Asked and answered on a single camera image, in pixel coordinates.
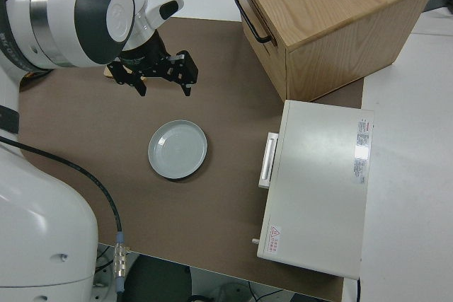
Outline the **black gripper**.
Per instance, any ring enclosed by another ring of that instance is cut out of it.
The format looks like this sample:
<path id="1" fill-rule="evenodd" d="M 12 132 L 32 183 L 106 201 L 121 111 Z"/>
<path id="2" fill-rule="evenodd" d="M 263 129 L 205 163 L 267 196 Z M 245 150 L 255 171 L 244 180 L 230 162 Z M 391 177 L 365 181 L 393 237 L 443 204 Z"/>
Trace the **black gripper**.
<path id="1" fill-rule="evenodd" d="M 155 31 L 142 45 L 134 49 L 123 50 L 119 56 L 121 63 L 111 62 L 107 65 L 107 68 L 116 83 L 134 87 L 138 94 L 145 96 L 147 87 L 140 75 L 134 73 L 134 71 L 152 69 L 165 58 L 164 78 L 179 84 L 185 96 L 190 96 L 192 86 L 197 83 L 198 68 L 190 53 L 186 50 L 180 51 L 174 56 L 169 56 L 158 31 Z"/>

